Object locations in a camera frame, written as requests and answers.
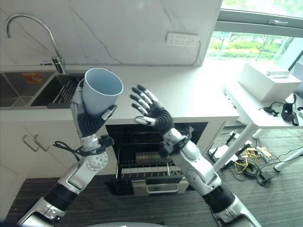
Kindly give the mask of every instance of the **kitchen faucet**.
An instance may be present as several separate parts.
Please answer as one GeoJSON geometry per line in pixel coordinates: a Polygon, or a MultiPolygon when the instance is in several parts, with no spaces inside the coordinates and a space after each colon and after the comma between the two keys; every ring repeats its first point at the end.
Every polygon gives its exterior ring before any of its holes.
{"type": "Polygon", "coordinates": [[[59,51],[59,48],[56,44],[56,41],[55,41],[55,38],[53,37],[53,34],[51,32],[51,30],[48,28],[48,26],[42,21],[40,20],[39,18],[36,18],[30,14],[27,14],[27,13],[15,13],[15,14],[12,14],[8,17],[8,19],[6,20],[6,23],[5,23],[5,32],[6,32],[6,37],[7,38],[11,38],[10,36],[10,31],[9,31],[9,26],[10,26],[10,23],[18,18],[18,17],[27,17],[27,18],[30,18],[36,22],[38,22],[48,33],[51,41],[52,41],[52,44],[53,44],[53,47],[56,51],[56,54],[57,56],[54,56],[48,60],[45,60],[45,61],[50,61],[52,60],[53,61],[53,64],[55,65],[57,71],[60,73],[60,74],[65,74],[65,70],[64,70],[64,67],[63,67],[63,64],[64,64],[64,59],[63,57],[61,56],[60,54],[60,51],[59,51]]]}

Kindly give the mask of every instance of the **window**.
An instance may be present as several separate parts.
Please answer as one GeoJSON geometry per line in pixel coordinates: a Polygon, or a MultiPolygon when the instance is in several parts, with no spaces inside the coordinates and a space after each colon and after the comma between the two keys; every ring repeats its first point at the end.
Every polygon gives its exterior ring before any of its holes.
{"type": "Polygon", "coordinates": [[[303,17],[302,0],[224,0],[221,8],[303,17]]]}
{"type": "MultiPolygon", "coordinates": [[[[303,43],[303,0],[223,0],[206,57],[279,63],[293,42],[303,43]]],[[[293,65],[295,51],[284,68],[293,65]]]]}
{"type": "Polygon", "coordinates": [[[208,46],[210,60],[270,61],[277,63],[294,38],[215,31],[208,46]]]}

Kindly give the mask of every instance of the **white cup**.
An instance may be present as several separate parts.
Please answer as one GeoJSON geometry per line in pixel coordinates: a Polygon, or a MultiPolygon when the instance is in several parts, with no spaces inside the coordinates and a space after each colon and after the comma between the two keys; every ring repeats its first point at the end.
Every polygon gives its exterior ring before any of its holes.
{"type": "Polygon", "coordinates": [[[84,75],[82,98],[86,112],[96,117],[115,104],[123,91],[120,78],[105,69],[89,69],[84,75]]]}

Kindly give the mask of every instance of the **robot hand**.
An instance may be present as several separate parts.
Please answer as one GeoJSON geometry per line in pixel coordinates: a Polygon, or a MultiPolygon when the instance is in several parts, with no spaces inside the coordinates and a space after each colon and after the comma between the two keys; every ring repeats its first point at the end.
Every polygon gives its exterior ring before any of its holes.
{"type": "Polygon", "coordinates": [[[145,87],[137,85],[132,90],[139,97],[130,95],[130,98],[136,101],[137,104],[132,104],[132,107],[138,110],[143,116],[138,116],[135,121],[139,124],[149,125],[159,130],[161,136],[174,128],[174,121],[169,112],[162,106],[156,96],[145,87]]]}
{"type": "Polygon", "coordinates": [[[85,112],[82,100],[82,88],[83,80],[79,82],[71,102],[71,112],[80,138],[95,134],[117,108],[116,105],[112,105],[97,117],[89,116],[85,112]]]}

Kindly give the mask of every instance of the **power adapter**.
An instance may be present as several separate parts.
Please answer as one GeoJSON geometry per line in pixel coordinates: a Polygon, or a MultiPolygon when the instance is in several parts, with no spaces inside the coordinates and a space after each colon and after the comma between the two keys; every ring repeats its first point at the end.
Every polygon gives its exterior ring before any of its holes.
{"type": "Polygon", "coordinates": [[[271,175],[269,172],[267,171],[261,171],[261,173],[259,174],[259,176],[261,177],[262,181],[260,182],[262,186],[264,187],[269,187],[270,185],[270,181],[274,178],[273,175],[271,175]]]}

